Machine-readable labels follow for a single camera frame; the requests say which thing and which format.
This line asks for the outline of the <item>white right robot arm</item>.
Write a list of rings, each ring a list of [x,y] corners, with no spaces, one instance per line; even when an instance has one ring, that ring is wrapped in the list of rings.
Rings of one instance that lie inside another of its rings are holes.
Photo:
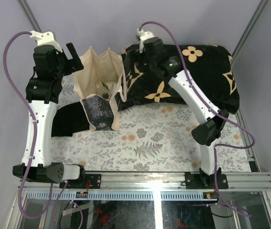
[[[192,110],[199,125],[192,130],[193,139],[200,146],[201,185],[211,188],[217,183],[218,162],[214,147],[221,136],[228,112],[219,109],[202,92],[187,69],[182,52],[170,56],[158,37],[139,40],[137,58],[142,69],[152,72],[174,89]]]

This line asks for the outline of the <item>white rectangular bottle black cap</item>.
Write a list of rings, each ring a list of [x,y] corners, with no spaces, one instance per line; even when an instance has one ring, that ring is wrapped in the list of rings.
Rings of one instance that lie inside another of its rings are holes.
[[[103,90],[104,90],[104,92],[102,93],[102,97],[104,99],[110,100],[111,96],[112,96],[111,90],[109,89],[109,87],[105,83],[103,83],[103,82],[101,82],[101,83],[102,83]]]

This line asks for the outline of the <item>beige canvas tote bag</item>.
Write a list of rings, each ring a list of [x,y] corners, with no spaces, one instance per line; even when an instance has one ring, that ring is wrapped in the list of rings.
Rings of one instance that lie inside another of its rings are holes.
[[[127,99],[123,60],[111,49],[97,55],[90,47],[82,56],[83,70],[73,73],[74,92],[89,122],[89,129],[119,130],[119,103]]]

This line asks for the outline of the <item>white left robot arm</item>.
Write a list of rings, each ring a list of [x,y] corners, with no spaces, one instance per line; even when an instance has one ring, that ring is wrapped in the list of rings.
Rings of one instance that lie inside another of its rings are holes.
[[[87,182],[83,166],[53,162],[50,153],[62,79],[84,68],[74,45],[70,42],[66,46],[71,59],[54,45],[44,44],[34,49],[34,75],[26,86],[25,98],[30,108],[26,148],[21,163],[13,167],[12,173],[29,182],[61,184],[68,180],[76,188],[82,188]]]

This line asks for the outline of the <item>clear square bottle black cap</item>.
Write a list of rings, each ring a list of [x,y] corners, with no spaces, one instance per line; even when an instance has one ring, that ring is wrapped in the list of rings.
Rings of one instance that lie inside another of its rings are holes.
[[[100,81],[96,81],[96,92],[98,94],[102,94],[103,93],[103,84]]]

